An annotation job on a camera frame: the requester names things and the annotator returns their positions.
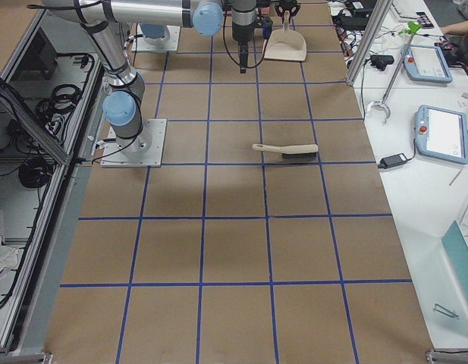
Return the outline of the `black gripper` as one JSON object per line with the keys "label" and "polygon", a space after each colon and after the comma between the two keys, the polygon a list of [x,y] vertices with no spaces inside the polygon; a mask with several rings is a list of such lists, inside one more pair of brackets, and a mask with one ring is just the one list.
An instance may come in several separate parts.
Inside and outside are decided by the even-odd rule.
{"label": "black gripper", "polygon": [[236,64],[241,74],[245,74],[248,69],[257,68],[265,58],[265,48],[262,49],[262,57],[252,66],[248,65],[249,43],[253,41],[254,30],[269,30],[272,21],[265,16],[258,15],[256,11],[232,11],[232,37],[237,42],[238,61]]}
{"label": "black gripper", "polygon": [[295,17],[300,10],[300,3],[297,0],[278,0],[275,1],[275,11],[279,17],[283,17],[287,11],[289,17]]}

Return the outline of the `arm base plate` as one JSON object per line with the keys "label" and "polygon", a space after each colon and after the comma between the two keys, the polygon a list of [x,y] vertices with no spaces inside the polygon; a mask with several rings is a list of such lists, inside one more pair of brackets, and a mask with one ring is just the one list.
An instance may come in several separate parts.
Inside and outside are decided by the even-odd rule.
{"label": "arm base plate", "polygon": [[135,53],[176,52],[180,33],[180,27],[168,25],[162,38],[143,37],[142,28],[138,26],[138,37],[133,41],[131,50]]}
{"label": "arm base plate", "polygon": [[[143,131],[128,147],[126,140],[115,140],[104,148],[106,157],[100,159],[104,168],[160,168],[167,128],[166,119],[143,119]],[[113,128],[108,138],[116,139]]]}

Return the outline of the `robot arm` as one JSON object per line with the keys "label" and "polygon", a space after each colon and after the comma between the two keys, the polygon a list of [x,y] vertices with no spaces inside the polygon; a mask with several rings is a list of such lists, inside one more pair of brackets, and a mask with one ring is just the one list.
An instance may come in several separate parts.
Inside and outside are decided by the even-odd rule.
{"label": "robot arm", "polygon": [[113,40],[112,23],[194,28],[202,36],[214,36],[231,14],[232,36],[238,44],[237,66],[244,74],[249,43],[262,26],[260,8],[270,1],[42,1],[29,9],[51,11],[57,17],[81,25],[108,73],[112,89],[133,94],[137,72],[123,47]]}
{"label": "robot arm", "polygon": [[202,36],[214,36],[230,14],[232,37],[238,45],[246,46],[262,24],[257,9],[270,4],[270,1],[148,1],[147,5],[153,6],[153,16],[137,22],[147,39],[168,37],[168,26],[194,28]]}

